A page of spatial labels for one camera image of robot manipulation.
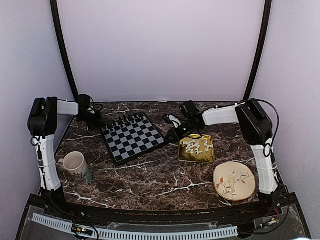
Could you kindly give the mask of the black grey chess board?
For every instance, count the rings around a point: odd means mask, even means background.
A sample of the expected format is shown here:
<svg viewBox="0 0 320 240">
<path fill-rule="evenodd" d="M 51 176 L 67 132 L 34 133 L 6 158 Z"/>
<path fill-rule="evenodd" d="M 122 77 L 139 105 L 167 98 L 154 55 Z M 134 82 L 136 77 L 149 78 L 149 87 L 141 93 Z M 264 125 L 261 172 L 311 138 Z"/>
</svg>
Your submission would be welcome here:
<svg viewBox="0 0 320 240">
<path fill-rule="evenodd" d="M 116 167 L 167 144 L 162 133 L 144 112 L 120 117 L 101 128 L 101 134 Z"/>
</svg>

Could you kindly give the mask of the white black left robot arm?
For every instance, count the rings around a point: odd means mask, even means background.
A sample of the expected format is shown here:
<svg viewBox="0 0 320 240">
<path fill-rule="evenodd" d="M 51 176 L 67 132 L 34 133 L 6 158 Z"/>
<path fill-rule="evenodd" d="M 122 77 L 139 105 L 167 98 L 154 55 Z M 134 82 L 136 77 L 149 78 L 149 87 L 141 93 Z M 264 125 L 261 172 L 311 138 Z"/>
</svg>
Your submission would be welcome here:
<svg viewBox="0 0 320 240">
<path fill-rule="evenodd" d="M 76 101 L 58 97 L 41 97 L 34 100 L 27 127 L 31 135 L 30 143 L 37 153 L 41 191 L 46 191 L 49 196 L 64 195 L 54 151 L 58 116 L 76 117 L 77 120 L 85 122 L 90 130 L 105 126 L 101 110 L 96 108 L 92 97 L 87 94 L 80 94 Z"/>
</svg>

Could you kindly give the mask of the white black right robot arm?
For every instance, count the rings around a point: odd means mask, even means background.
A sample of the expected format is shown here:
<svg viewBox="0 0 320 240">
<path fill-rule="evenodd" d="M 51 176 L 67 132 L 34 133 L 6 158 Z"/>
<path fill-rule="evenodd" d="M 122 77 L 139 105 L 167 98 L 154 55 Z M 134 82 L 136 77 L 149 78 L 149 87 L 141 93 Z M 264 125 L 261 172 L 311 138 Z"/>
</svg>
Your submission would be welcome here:
<svg viewBox="0 0 320 240">
<path fill-rule="evenodd" d="M 172 124 L 166 134 L 167 142 L 177 142 L 193 131 L 222 124 L 239 124 L 242 137 L 250 145 L 256 162 L 259 193 L 272 195 L 280 185 L 277 162 L 274 155 L 274 138 L 278 127 L 261 106 L 262 99 L 248 99 L 226 106 L 215 106 L 200 111 L 193 101 L 180 105 L 184 119 L 174 114 L 164 114 L 165 122 Z"/>
</svg>

